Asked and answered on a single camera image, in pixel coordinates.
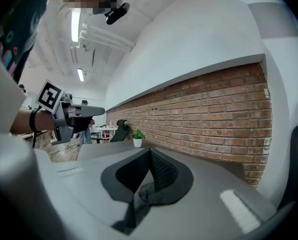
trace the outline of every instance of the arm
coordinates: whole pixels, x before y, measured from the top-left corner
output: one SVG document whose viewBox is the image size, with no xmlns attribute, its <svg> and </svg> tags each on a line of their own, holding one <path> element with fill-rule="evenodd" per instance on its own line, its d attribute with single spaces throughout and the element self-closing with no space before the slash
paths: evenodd
<svg viewBox="0 0 298 240">
<path fill-rule="evenodd" d="M 31 110 L 21 109 L 15 118 L 11 133 L 28 134 L 31 133 L 30 127 Z M 35 127 L 37 131 L 54 130 L 55 121 L 52 114 L 48 111 L 38 111 L 35 117 Z"/>
</svg>

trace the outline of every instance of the brick wall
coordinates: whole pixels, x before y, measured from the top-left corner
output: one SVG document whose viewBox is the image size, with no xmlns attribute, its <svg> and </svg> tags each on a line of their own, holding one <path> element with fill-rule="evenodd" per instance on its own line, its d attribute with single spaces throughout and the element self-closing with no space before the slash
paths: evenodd
<svg viewBox="0 0 298 240">
<path fill-rule="evenodd" d="M 271 102 L 258 63 L 194 77 L 107 112 L 107 124 L 119 119 L 158 145 L 241 162 L 251 185 L 258 184 L 267 162 Z"/>
</svg>

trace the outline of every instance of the black office chair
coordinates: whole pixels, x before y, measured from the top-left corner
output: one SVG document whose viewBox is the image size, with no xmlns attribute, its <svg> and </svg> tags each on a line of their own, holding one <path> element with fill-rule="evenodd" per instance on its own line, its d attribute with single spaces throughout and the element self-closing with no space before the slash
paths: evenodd
<svg viewBox="0 0 298 240">
<path fill-rule="evenodd" d="M 121 119 L 121 120 L 117 121 L 118 129 L 116 130 L 116 132 L 110 142 L 122 142 L 122 141 L 124 141 L 126 136 L 129 134 L 130 127 L 128 125 L 124 124 L 125 121 L 127 121 L 127 120 Z M 103 139 L 95 138 L 95 140 L 97 141 L 97 144 L 100 144 L 100 141 L 102 141 Z"/>
</svg>

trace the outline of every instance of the wristband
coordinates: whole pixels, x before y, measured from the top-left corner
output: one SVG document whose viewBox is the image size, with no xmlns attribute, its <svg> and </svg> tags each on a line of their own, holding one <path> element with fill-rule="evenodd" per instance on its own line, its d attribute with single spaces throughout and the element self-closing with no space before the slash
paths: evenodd
<svg viewBox="0 0 298 240">
<path fill-rule="evenodd" d="M 37 112 L 39 111 L 38 108 L 32 110 L 31 115 L 30 115 L 30 128 L 32 132 L 35 134 L 38 132 L 37 129 L 35 128 L 35 116 L 37 115 Z"/>
</svg>

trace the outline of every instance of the white pot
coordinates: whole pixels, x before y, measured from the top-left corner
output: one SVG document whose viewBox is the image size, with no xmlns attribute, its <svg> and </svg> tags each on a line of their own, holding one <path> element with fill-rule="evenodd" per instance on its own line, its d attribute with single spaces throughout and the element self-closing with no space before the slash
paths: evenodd
<svg viewBox="0 0 298 240">
<path fill-rule="evenodd" d="M 140 148 L 142 146 L 142 139 L 133 139 L 133 144 L 136 148 Z"/>
</svg>

